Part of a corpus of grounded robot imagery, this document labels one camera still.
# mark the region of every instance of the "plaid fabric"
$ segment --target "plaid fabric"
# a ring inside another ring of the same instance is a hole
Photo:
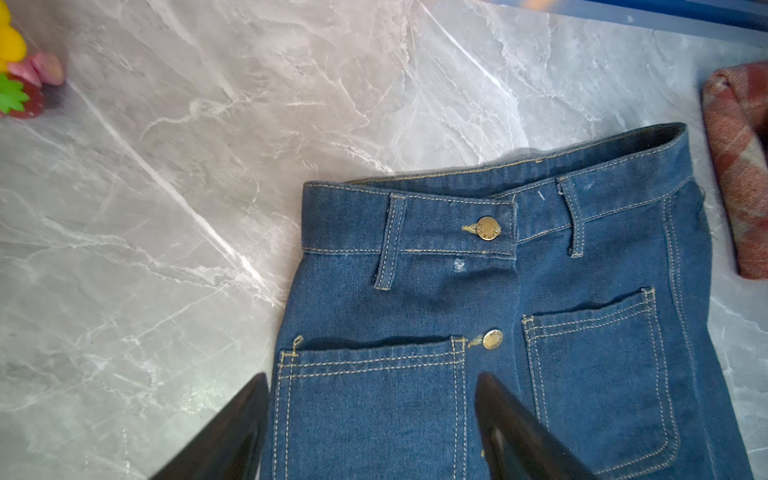
[[[713,73],[703,112],[739,274],[768,279],[768,62]]]

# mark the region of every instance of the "denim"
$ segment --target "denim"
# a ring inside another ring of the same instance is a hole
[[[599,478],[752,478],[707,332],[702,204],[684,124],[307,183],[262,478],[488,478],[483,371]]]

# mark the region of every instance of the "blue denim jeans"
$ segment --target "blue denim jeans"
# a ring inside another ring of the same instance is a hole
[[[707,333],[702,202],[683,124],[309,182],[262,478],[488,478],[483,371],[599,478],[752,478]]]

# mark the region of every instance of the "metal button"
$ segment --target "metal button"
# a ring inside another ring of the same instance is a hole
[[[483,217],[477,224],[478,237],[483,240],[493,240],[502,232],[501,226],[494,217]]]
[[[482,337],[482,345],[488,349],[493,350],[502,344],[504,339],[504,333],[501,330],[491,330]]]

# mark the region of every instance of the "front pocket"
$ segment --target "front pocket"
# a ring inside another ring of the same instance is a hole
[[[280,352],[272,478],[466,478],[465,347]]]
[[[655,291],[598,310],[526,316],[537,417],[606,480],[668,466],[680,436]]]

